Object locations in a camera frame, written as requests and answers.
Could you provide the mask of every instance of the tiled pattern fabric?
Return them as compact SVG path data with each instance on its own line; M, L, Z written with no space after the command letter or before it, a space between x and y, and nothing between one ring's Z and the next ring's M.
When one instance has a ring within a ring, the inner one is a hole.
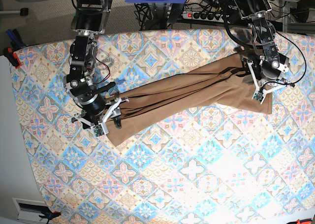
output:
M93 138L63 89L72 41L25 48L11 68L31 167L62 224L246 223L315 206L315 39L286 35L308 61L296 87L274 93L272 115L213 104L179 112L118 147ZM299 51L276 37L297 80ZM222 30L102 36L98 58L124 92L234 53ZM97 65L98 82L107 74Z

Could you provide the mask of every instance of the brown pants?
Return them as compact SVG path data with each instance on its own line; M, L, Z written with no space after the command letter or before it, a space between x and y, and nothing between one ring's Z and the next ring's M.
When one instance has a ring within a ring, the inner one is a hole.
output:
M106 123L107 137L119 145L139 131L190 107L209 106L214 102L253 112L271 114L272 94L264 103L252 100L254 85L247 77L240 54L234 54L195 69L162 79L121 94L129 102L121 105L122 126Z

